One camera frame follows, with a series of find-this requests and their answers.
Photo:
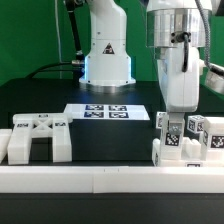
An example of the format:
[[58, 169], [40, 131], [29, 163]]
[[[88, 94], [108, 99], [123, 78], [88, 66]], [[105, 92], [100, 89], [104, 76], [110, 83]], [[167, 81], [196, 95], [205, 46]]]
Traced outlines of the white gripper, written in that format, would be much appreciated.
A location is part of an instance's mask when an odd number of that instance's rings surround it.
[[168, 131], [180, 135], [184, 128], [184, 114], [194, 112], [199, 101], [199, 52], [189, 49], [187, 71], [182, 71], [183, 48], [167, 48], [157, 61], [158, 79], [168, 113]]

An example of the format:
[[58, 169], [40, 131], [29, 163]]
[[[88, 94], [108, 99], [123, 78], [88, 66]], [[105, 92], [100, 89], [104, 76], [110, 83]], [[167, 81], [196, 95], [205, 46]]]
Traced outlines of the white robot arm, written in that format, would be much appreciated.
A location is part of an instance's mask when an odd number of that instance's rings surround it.
[[[184, 114], [197, 109], [201, 68], [224, 76], [224, 68], [210, 62], [209, 23], [212, 15], [224, 15], [224, 0], [139, 1], [146, 8], [146, 45], [159, 52], [158, 79], [168, 112], [163, 127], [179, 134]], [[134, 84], [126, 53], [126, 13], [114, 0], [86, 2], [91, 50], [80, 82], [97, 89]]]

